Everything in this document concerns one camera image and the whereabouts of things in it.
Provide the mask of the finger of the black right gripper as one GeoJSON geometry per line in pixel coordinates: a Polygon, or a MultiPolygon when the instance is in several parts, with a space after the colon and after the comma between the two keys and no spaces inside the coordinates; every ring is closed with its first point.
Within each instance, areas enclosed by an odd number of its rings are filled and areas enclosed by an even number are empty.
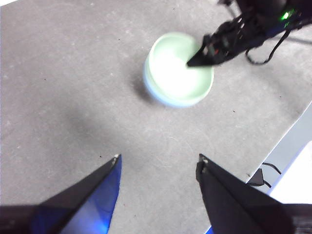
{"type": "Polygon", "coordinates": [[[187,65],[219,65],[228,60],[229,40],[225,36],[206,34],[200,49],[187,61],[187,65]]]}

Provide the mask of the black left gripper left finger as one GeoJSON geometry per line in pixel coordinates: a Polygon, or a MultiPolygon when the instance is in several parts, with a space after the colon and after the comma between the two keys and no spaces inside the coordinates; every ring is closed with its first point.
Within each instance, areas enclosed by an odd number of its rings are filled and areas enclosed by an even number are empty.
{"type": "Polygon", "coordinates": [[[121,155],[36,206],[31,234],[106,234],[121,181],[121,155]]]}

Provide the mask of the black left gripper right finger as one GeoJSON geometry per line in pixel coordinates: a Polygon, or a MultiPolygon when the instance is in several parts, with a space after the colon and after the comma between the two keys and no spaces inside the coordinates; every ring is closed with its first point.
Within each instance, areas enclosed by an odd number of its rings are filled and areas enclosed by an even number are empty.
{"type": "Polygon", "coordinates": [[[290,234],[284,205],[199,154],[196,179],[215,234],[290,234]]]}

